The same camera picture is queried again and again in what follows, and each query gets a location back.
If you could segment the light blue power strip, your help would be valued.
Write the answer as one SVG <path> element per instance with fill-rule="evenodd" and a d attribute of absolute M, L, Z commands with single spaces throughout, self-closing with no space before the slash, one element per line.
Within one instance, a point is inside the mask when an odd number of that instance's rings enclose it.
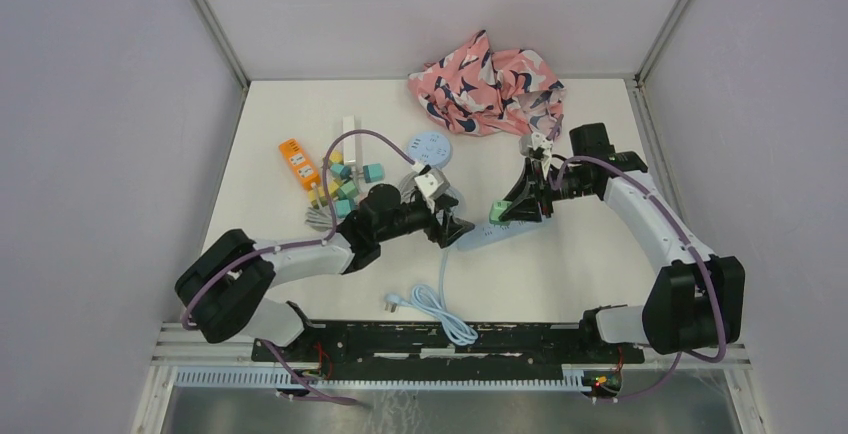
<path fill-rule="evenodd" d="M 514 221 L 509 224 L 486 222 L 477 225 L 471 232 L 463 235 L 456 242 L 456 249 L 461 252 L 472 251 L 531 232 L 542 226 L 543 223 L 526 221 Z"/>

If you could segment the green adapter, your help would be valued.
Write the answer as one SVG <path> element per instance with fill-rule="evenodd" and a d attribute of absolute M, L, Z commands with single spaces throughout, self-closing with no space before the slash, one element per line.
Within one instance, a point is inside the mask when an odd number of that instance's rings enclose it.
<path fill-rule="evenodd" d="M 503 215 L 508 211 L 510 207 L 510 201 L 494 201 L 489 211 L 489 222 L 493 225 L 508 225 L 509 220 L 504 220 Z"/>
<path fill-rule="evenodd" d="M 355 201 L 359 194 L 360 190 L 353 180 L 344 182 L 337 189 L 337 196 L 339 199 Z"/>

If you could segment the round blue socket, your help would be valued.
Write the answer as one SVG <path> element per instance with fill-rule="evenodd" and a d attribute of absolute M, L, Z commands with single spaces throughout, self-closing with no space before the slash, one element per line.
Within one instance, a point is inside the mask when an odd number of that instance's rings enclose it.
<path fill-rule="evenodd" d="M 414 135 L 407 143 L 406 154 L 415 161 L 443 169 L 453 156 L 453 146 L 448 137 L 437 131 Z"/>

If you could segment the teal USB plug adapter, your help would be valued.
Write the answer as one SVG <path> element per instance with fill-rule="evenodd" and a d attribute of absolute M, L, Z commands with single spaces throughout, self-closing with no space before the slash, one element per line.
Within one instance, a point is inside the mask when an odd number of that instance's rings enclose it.
<path fill-rule="evenodd" d="M 356 209 L 356 203 L 351 199 L 337 199 L 334 201 L 336 217 L 343 219 Z"/>

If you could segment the white power strip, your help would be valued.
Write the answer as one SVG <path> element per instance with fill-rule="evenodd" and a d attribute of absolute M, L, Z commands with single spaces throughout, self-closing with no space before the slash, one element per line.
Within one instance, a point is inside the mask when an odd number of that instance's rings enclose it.
<path fill-rule="evenodd" d="M 342 133 L 346 137 L 342 140 L 343 163 L 351 168 L 358 167 L 361 161 L 361 146 L 357 134 L 352 134 L 359 128 L 359 122 L 355 115 L 345 116 L 342 119 Z"/>

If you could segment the yellow USB plug adapter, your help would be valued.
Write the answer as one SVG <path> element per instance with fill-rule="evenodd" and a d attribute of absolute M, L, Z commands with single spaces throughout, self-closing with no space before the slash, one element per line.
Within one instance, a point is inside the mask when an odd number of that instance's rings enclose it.
<path fill-rule="evenodd" d="M 308 199 L 313 208 L 320 209 L 327 204 L 326 194 L 319 186 L 314 186 L 308 191 Z"/>

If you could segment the orange power strip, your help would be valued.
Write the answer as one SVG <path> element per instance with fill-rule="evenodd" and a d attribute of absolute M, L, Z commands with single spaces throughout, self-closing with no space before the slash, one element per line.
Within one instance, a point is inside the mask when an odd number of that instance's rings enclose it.
<path fill-rule="evenodd" d="M 278 145 L 278 150 L 298 184 L 309 191 L 321 184 L 319 170 L 298 141 L 290 138 Z"/>

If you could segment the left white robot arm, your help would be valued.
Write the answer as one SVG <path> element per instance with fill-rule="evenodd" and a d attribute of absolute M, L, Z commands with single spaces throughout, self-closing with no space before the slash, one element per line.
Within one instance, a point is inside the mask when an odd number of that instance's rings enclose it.
<path fill-rule="evenodd" d="M 199 331 L 210 344 L 247 334 L 271 342 L 291 360 L 303 360 L 315 345 L 304 314 L 290 302 L 267 298 L 267 292 L 309 277 L 360 271 L 380 257 L 382 243 L 415 232 L 448 248 L 475 227 L 455 216 L 457 204 L 446 193 L 429 200 L 415 192 L 404 200 L 394 186 L 378 184 L 328 239 L 260 242 L 230 229 L 175 283 L 185 307 L 182 326 Z"/>

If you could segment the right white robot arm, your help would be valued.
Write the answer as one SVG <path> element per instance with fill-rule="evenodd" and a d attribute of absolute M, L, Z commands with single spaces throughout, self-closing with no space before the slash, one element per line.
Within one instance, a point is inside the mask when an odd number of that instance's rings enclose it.
<path fill-rule="evenodd" d="M 602 123 L 569 133 L 572 155 L 552 151 L 552 140 L 521 137 L 518 181 L 494 203 L 493 222 L 540 223 L 557 201 L 595 196 L 626 225 L 656 273 L 647 300 L 585 312 L 577 336 L 580 354 L 602 362 L 618 344 L 647 346 L 659 354 L 685 353 L 718 363 L 739 339 L 745 270 L 734 256 L 719 256 L 685 226 L 663 198 L 643 159 L 619 151 Z"/>

